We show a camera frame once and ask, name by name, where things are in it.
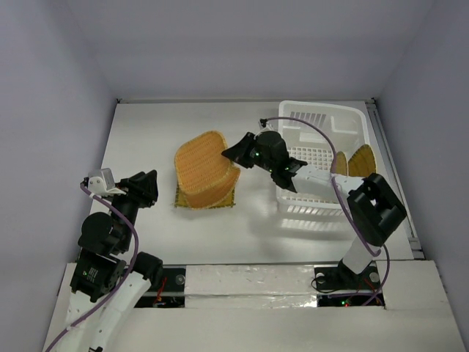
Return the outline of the square woven bamboo plate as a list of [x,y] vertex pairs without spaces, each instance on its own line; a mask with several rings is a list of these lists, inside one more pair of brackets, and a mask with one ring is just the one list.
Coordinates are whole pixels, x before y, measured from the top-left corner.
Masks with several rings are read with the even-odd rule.
[[173,206],[192,210],[226,208],[233,206],[237,180],[225,180],[210,183],[197,192],[187,193],[177,184]]

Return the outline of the orange woven plate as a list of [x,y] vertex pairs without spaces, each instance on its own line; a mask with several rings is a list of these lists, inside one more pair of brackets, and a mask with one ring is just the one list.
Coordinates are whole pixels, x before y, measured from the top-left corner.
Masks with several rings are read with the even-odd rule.
[[174,157],[181,189],[193,193],[210,183],[238,181],[240,169],[221,155],[226,148],[224,135],[218,131],[207,131],[184,143]]

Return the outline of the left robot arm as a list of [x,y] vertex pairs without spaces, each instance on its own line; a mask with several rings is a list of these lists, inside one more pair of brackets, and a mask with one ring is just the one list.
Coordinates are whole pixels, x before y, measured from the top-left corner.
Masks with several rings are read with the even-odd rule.
[[47,351],[108,351],[138,300],[163,284],[163,262],[140,251],[135,228],[138,211],[158,200],[157,176],[151,170],[116,182],[106,168],[81,182],[107,210],[81,225],[64,328]]

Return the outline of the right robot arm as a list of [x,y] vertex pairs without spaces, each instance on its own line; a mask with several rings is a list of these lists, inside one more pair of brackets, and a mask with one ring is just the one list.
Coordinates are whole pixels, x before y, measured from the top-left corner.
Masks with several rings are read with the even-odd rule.
[[258,166],[266,170],[279,188],[339,201],[357,238],[324,279],[337,279],[345,287],[363,280],[374,255],[407,217],[404,205],[382,175],[373,172],[353,177],[318,169],[290,156],[286,142],[275,131],[248,132],[221,155],[246,169]]

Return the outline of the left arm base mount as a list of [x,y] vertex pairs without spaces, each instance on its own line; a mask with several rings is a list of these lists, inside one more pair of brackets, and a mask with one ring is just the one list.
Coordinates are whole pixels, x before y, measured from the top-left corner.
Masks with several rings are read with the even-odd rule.
[[136,303],[135,308],[183,308],[185,306],[185,266],[163,268],[158,286],[152,286]]

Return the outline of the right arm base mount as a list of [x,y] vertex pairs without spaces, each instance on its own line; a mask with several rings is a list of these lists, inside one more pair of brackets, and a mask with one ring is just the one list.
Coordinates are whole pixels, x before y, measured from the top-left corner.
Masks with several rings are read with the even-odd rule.
[[311,286],[319,293],[376,290],[380,284],[375,265],[368,265],[361,274],[355,274],[342,263],[315,266],[311,281]]

